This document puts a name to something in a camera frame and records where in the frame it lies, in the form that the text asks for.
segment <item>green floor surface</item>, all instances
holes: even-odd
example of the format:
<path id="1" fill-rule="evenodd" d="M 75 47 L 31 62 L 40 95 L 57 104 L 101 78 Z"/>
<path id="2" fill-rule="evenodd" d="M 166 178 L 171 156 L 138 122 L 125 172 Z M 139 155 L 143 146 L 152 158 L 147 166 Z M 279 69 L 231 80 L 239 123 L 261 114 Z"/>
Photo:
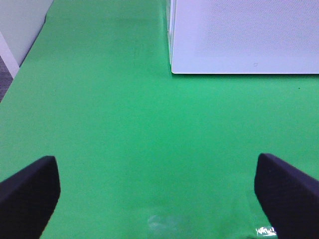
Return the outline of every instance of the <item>green floor surface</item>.
<path id="1" fill-rule="evenodd" d="M 0 171 L 57 158 L 43 239 L 247 239 L 273 153 L 319 178 L 318 76 L 172 75 L 161 0 L 55 0 L 0 103 Z"/>

